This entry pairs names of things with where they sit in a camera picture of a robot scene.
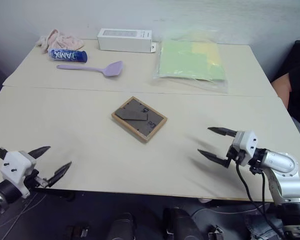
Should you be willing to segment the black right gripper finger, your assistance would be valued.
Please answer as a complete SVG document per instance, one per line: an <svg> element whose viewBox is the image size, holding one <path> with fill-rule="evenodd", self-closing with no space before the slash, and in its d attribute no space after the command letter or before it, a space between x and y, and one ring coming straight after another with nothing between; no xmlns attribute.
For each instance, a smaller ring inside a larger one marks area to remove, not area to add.
<svg viewBox="0 0 300 240"><path fill-rule="evenodd" d="M200 154L202 154L204 157L206 157L208 160L217 163L225 168L228 168L230 165L230 160L228 159L221 159L219 157L217 157L215 154L208 152L208 151L204 151L201 149L197 150Z"/></svg>
<svg viewBox="0 0 300 240"><path fill-rule="evenodd" d="M224 127L208 127L207 129L214 132L214 133L216 133L216 134L219 134L219 135L222 135L222 136L231 136L233 138L235 138L236 134L237 134L237 131L231 130L231 129L228 129L228 128L224 128Z"/></svg>

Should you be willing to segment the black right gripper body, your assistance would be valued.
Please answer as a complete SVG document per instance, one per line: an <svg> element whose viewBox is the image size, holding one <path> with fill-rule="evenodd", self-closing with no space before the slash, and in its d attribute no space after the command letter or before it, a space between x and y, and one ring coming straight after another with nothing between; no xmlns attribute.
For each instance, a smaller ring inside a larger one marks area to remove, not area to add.
<svg viewBox="0 0 300 240"><path fill-rule="evenodd" d="M226 168L229 167L231 161L234 161L236 163L241 163L242 161L242 151L236 150L232 145L229 147L228 152L226 154Z"/></svg>

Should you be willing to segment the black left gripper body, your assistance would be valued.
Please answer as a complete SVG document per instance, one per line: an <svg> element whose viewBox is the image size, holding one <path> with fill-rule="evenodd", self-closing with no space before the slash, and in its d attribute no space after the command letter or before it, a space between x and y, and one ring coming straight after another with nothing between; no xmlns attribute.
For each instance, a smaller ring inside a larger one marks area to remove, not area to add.
<svg viewBox="0 0 300 240"><path fill-rule="evenodd" d="M30 175L26 176L23 183L27 189L47 188L49 186L48 180L41 178L37 169L34 169Z"/></svg>

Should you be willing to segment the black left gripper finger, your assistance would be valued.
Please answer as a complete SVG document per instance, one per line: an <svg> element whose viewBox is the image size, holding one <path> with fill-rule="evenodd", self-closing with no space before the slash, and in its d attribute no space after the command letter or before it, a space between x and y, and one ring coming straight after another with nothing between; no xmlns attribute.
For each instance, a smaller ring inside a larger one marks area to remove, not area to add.
<svg viewBox="0 0 300 240"><path fill-rule="evenodd" d="M52 187L55 183L57 183L68 171L72 162L68 162L67 164L60 167L58 170L54 172L54 175L47 181L47 187Z"/></svg>
<svg viewBox="0 0 300 240"><path fill-rule="evenodd" d="M46 151L48 151L51 148L51 146L42 146L37 149L31 150L27 154L30 155L34 159L38 159L41 157Z"/></svg>

